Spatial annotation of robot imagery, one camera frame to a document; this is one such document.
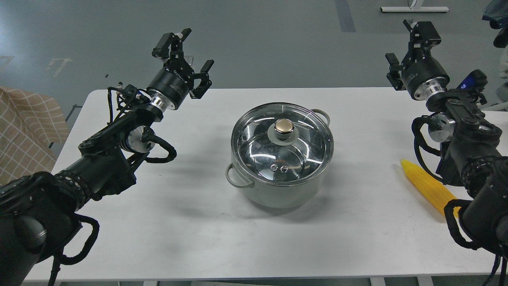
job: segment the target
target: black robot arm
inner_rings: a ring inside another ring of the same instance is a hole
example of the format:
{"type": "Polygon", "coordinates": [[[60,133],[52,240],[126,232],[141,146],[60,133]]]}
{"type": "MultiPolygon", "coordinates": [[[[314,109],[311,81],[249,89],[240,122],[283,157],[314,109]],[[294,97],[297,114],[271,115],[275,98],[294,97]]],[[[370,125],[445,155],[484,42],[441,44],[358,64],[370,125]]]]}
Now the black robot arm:
{"type": "Polygon", "coordinates": [[[98,222],[75,212],[90,199],[98,201],[134,185],[134,172],[143,161],[166,163],[176,157],[176,150],[150,126],[163,119],[166,109],[177,109],[190,91],[197,90],[196,98],[201,98],[211,85],[208,70],[213,60],[195,73],[183,59],[182,42],[190,32],[163,35],[152,55],[163,59],[164,67],[147,90],[132,85],[108,88],[110,123],[79,145],[80,159],[55,176],[39,172],[0,187],[0,285],[21,284],[35,263],[51,256],[48,285],[53,285],[60,264],[83,260],[98,235],[98,222]],[[196,89],[195,79],[201,79],[196,89]],[[112,91],[117,92],[120,110],[115,120],[112,91]],[[164,148],[167,157],[148,157],[154,145],[164,148]],[[69,258],[63,249],[83,222],[92,225],[92,234],[81,253],[69,258]]]}
{"type": "Polygon", "coordinates": [[[434,112],[413,122],[415,152],[424,169],[420,148],[440,156],[436,173],[444,184],[464,186],[472,201],[453,200],[447,205],[447,223],[454,240],[461,246],[480,247],[508,258],[508,157],[497,151],[502,131],[485,119],[478,108],[485,104],[482,94],[486,76],[471,72],[456,89],[447,89],[449,77],[430,49],[441,42],[431,22],[404,21],[410,32],[409,51],[400,64],[392,53],[387,78],[396,90],[407,90],[415,100],[426,100],[434,112]],[[440,143],[439,150],[427,145],[420,128],[428,125],[430,137],[440,143]],[[472,239],[467,242],[458,231],[453,208],[461,207],[459,222],[472,239]]]}

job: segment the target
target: yellow corn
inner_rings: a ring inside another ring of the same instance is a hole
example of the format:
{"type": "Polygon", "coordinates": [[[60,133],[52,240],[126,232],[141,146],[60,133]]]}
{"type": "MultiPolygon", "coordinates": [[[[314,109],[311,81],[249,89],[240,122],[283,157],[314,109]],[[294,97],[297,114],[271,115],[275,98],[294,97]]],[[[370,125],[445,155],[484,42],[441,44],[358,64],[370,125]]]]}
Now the yellow corn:
{"type": "MultiPolygon", "coordinates": [[[[400,160],[400,164],[406,177],[416,189],[444,216],[444,207],[456,197],[440,181],[427,174],[420,166],[405,159],[400,160]]],[[[455,217],[458,217],[458,211],[459,208],[455,208],[455,217]]]]}

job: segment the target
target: gold lid knob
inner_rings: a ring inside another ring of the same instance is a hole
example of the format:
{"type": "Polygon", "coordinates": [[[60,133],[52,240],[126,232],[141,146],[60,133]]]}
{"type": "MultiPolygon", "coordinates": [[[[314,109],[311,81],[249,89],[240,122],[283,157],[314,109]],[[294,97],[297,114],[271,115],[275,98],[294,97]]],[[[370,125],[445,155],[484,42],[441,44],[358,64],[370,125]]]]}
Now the gold lid knob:
{"type": "Polygon", "coordinates": [[[281,118],[275,122],[274,128],[275,131],[277,131],[280,134],[289,134],[293,132],[295,126],[293,125],[293,122],[291,122],[291,120],[281,118]]]}

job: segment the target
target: beige plaid fabric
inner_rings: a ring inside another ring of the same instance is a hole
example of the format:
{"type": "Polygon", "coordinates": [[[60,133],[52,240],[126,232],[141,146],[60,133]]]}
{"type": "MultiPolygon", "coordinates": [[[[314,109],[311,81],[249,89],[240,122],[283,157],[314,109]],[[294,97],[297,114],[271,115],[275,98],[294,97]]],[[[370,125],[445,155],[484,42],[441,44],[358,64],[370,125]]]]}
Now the beige plaid fabric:
{"type": "Polygon", "coordinates": [[[48,148],[69,135],[53,98],[0,87],[0,185],[37,171],[51,171],[56,158],[48,148]]]}

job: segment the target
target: glass lid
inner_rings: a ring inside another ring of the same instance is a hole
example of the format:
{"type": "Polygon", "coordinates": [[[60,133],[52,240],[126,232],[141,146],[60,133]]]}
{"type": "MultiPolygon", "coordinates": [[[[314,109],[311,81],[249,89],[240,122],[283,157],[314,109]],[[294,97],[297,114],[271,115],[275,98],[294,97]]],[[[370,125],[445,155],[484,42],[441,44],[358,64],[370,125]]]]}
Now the glass lid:
{"type": "Polygon", "coordinates": [[[327,124],[313,111],[290,103],[268,103],[244,114],[231,144],[246,172],[280,185],[315,177],[333,155],[327,124]]]}

